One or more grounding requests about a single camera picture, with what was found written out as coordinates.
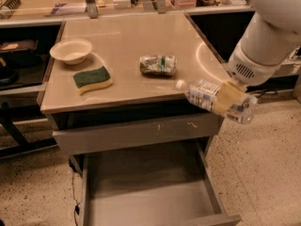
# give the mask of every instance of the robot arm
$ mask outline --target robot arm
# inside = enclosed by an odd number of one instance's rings
[[[229,61],[233,78],[248,86],[269,79],[301,44],[301,0],[251,0],[256,12]]]

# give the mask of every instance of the green sponge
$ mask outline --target green sponge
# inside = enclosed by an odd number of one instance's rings
[[[76,73],[73,79],[79,94],[95,89],[107,88],[113,84],[110,73],[104,66],[97,70]]]

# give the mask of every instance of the white bowl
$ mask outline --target white bowl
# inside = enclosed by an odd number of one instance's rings
[[[50,50],[50,55],[66,64],[74,65],[85,61],[92,51],[92,44],[88,40],[71,39],[58,42]]]

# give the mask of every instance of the floor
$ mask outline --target floor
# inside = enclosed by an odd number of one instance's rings
[[[224,122],[207,161],[227,212],[242,217],[239,226],[298,226],[301,104],[290,96],[266,96],[261,103],[251,124]],[[76,225],[81,179],[58,147],[2,160],[0,175],[0,218],[6,226]]]

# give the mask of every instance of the terrazzo floor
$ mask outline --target terrazzo floor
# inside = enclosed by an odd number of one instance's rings
[[[225,121],[208,151],[219,196],[230,215],[241,215],[239,226],[301,225],[301,104],[282,99],[260,104],[249,125]],[[58,147],[0,161],[6,226],[76,225],[80,190]]]

